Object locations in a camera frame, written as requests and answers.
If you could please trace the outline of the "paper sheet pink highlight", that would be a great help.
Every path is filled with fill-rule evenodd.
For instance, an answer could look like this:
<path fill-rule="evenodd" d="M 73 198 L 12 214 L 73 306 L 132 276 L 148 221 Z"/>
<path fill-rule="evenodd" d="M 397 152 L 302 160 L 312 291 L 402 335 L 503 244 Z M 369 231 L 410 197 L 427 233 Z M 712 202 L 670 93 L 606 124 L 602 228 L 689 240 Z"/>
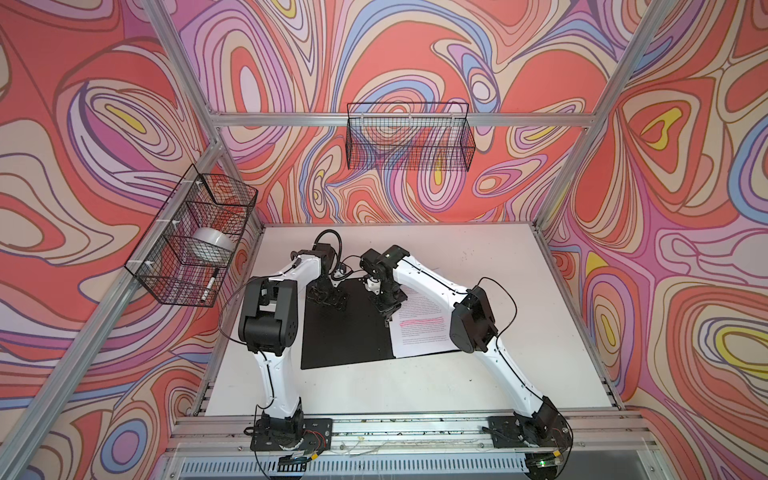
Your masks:
<path fill-rule="evenodd" d="M 395 358 L 457 351 L 450 339 L 450 312 L 443 303 L 407 286 L 402 287 L 407 299 L 393 313 L 389 323 L 392 352 Z"/>

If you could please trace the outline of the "white RAY file folder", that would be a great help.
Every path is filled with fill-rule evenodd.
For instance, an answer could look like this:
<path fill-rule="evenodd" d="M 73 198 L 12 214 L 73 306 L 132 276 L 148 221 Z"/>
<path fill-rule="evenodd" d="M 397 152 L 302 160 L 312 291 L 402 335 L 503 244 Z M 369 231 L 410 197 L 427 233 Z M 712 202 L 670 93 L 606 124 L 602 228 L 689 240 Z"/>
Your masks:
<path fill-rule="evenodd" d="M 343 311 L 305 304 L 300 368 L 303 370 L 379 362 L 395 358 L 389 323 L 372 304 L 364 283 L 340 284 L 348 294 Z"/>

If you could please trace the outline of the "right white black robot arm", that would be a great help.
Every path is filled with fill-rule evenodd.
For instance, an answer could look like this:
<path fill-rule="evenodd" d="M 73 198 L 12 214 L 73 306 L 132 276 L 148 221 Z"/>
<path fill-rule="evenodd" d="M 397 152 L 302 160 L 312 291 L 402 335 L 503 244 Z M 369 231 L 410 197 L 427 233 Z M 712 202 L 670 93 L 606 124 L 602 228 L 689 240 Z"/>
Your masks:
<path fill-rule="evenodd" d="M 398 245 L 383 253 L 366 251 L 360 266 L 371 301 L 389 324 L 395 357 L 470 354 L 512 401 L 514 430 L 507 440 L 560 449 L 573 445 L 564 416 L 509 355 L 480 283 L 465 287 L 452 282 Z"/>

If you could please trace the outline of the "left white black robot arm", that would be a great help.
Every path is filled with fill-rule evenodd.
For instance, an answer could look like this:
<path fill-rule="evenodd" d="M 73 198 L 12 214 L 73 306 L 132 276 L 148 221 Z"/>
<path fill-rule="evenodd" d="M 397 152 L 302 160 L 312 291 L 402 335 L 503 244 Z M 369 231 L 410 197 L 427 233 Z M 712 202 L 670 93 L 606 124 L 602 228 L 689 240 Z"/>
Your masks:
<path fill-rule="evenodd" d="M 290 349 L 296 341 L 304 308 L 310 299 L 321 306 L 341 310 L 346 294 L 332 280 L 337 253 L 327 243 L 291 254 L 283 271 L 269 276 L 254 276 L 245 285 L 237 327 L 238 340 L 257 360 L 267 404 L 257 407 L 252 440 L 264 449 L 305 448 L 308 434 Z"/>

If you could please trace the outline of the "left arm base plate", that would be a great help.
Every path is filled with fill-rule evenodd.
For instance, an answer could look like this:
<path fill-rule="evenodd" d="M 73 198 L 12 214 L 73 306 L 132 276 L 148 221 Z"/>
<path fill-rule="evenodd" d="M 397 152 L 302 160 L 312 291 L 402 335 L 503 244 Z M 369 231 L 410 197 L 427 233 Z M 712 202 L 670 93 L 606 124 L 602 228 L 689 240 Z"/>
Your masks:
<path fill-rule="evenodd" d="M 259 418 L 243 433 L 254 452 L 320 452 L 332 445 L 333 420 L 329 417 L 302 420 Z"/>

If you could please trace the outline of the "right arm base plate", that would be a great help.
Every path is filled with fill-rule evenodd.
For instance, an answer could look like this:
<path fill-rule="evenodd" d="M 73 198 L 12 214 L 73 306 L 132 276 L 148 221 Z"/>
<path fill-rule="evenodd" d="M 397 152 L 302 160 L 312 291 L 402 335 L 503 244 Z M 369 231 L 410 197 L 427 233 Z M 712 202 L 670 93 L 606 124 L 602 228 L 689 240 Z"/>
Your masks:
<path fill-rule="evenodd" d="M 550 448 L 565 450 L 573 444 L 572 429 L 558 415 L 550 420 L 520 415 L 491 416 L 481 431 L 491 437 L 495 448 Z"/>

